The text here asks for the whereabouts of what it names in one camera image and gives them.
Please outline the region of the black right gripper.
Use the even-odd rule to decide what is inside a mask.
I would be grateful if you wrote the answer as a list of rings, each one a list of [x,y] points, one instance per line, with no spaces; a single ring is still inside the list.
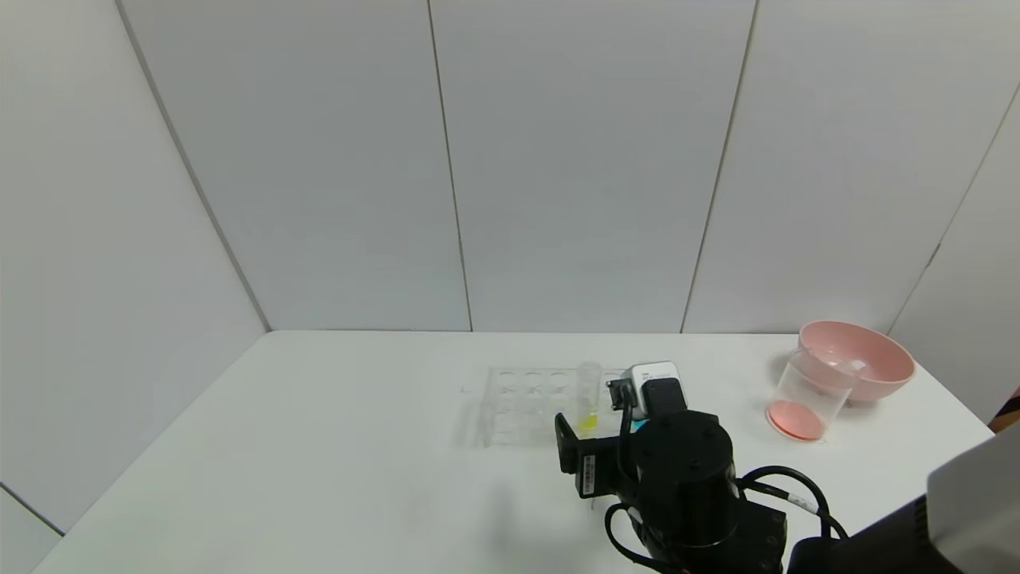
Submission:
[[[620,437],[577,439],[564,413],[554,417],[559,469],[575,474],[575,489],[582,499],[633,495],[633,479],[623,471]]]

